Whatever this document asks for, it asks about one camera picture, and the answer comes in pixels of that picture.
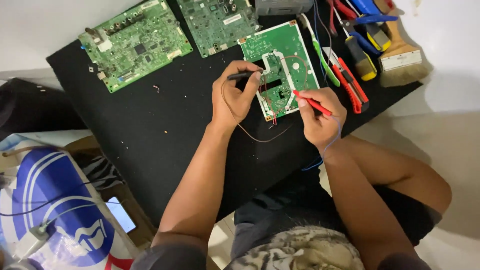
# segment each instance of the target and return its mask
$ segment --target screwdriver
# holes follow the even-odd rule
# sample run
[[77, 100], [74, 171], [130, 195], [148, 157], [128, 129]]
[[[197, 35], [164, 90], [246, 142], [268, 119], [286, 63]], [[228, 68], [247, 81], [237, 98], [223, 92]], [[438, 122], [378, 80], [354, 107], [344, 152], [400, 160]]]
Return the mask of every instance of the screwdriver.
[[[358, 15], [358, 17], [363, 17], [364, 15], [360, 15], [360, 13], [355, 9], [355, 7], [350, 3], [349, 0], [345, 0], [347, 4], [352, 8], [352, 10]], [[375, 48], [379, 51], [385, 51], [392, 45], [392, 42], [387, 37], [385, 32], [383, 32], [378, 24], [370, 23], [364, 24], [365, 31], [367, 32], [368, 40], [375, 46]]]
[[[336, 11], [335, 8], [333, 10], [335, 11], [338, 21], [340, 22], [341, 25], [343, 25], [342, 19], [340, 18], [338, 11]], [[347, 39], [345, 40], [345, 45], [348, 47], [348, 50], [350, 51], [355, 61], [355, 69], [357, 70], [358, 74], [360, 75], [363, 81], [372, 80], [377, 76], [377, 69], [373, 65], [373, 62], [370, 59], [370, 56], [368, 56], [368, 54], [366, 54], [362, 50], [362, 48], [360, 48], [357, 38], [349, 35], [348, 31], [344, 27], [342, 28], [343, 28], [343, 31], [345, 32], [345, 35], [347, 35]]]

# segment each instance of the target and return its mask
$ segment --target microchip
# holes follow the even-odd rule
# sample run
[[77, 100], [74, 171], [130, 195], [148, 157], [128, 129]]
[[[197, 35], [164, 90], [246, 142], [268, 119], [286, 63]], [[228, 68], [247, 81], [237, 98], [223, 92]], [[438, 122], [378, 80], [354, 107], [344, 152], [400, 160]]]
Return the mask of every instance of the microchip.
[[138, 44], [134, 48], [135, 48], [135, 51], [137, 52], [138, 55], [147, 51], [147, 49], [145, 49], [145, 46], [142, 43]]

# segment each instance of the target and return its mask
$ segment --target black wire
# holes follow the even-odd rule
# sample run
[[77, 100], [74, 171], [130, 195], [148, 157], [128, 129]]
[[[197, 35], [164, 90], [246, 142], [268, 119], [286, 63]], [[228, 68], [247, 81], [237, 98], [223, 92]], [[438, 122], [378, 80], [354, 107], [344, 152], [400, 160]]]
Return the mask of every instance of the black wire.
[[29, 213], [31, 213], [31, 212], [37, 211], [38, 209], [44, 207], [44, 206], [47, 205], [47, 204], [52, 203], [52, 202], [55, 201], [55, 200], [60, 199], [61, 197], [69, 194], [69, 193], [72, 192], [73, 190], [75, 190], [75, 189], [77, 189], [77, 188], [79, 188], [79, 187], [81, 187], [81, 186], [83, 186], [83, 185], [93, 184], [93, 183], [101, 182], [101, 181], [105, 181], [105, 180], [104, 180], [104, 179], [99, 179], [99, 180], [95, 180], [95, 181], [89, 181], [89, 182], [81, 183], [80, 185], [78, 185], [78, 186], [70, 189], [69, 191], [60, 193], [60, 195], [56, 196], [55, 198], [47, 201], [46, 203], [42, 204], [41, 206], [38, 206], [38, 207], [36, 207], [36, 208], [34, 208], [34, 209], [32, 209], [32, 210], [29, 210], [29, 211], [27, 211], [27, 212], [15, 213], [15, 214], [3, 214], [3, 213], [0, 213], [0, 216], [2, 216], [2, 217], [15, 217], [15, 216], [21, 216], [21, 215], [29, 214]]

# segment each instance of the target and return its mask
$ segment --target toothbrush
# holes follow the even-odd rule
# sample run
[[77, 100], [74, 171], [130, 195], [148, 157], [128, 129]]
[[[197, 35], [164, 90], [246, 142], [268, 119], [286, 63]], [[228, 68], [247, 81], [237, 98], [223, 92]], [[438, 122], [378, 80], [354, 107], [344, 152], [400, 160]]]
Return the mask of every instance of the toothbrush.
[[310, 22], [308, 21], [307, 16], [301, 13], [301, 14], [298, 14], [297, 17], [301, 20], [303, 28], [308, 28], [308, 30], [310, 31], [310, 35], [312, 36], [313, 47], [315, 48], [315, 51], [320, 57], [320, 62], [322, 63], [322, 66], [324, 67], [328, 78], [330, 78], [330, 80], [333, 82], [335, 86], [340, 87], [340, 81], [337, 79], [337, 77], [335, 77], [335, 74], [333, 73], [332, 69], [328, 66], [327, 62], [325, 61], [324, 55], [320, 50], [320, 44], [318, 43], [318, 40], [315, 37], [315, 33], [313, 32], [312, 26], [310, 25]]

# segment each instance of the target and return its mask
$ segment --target circuit board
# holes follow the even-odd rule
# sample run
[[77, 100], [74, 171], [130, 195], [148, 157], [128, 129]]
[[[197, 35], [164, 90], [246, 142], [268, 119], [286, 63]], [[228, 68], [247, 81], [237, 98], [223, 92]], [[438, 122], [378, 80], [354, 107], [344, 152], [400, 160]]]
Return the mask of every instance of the circuit board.
[[249, 0], [177, 0], [203, 58], [260, 30]]
[[266, 121], [293, 113], [292, 90], [318, 89], [297, 21], [293, 20], [238, 40], [245, 60], [264, 69], [257, 98]]
[[153, 0], [79, 35], [110, 93], [193, 51], [170, 7]]

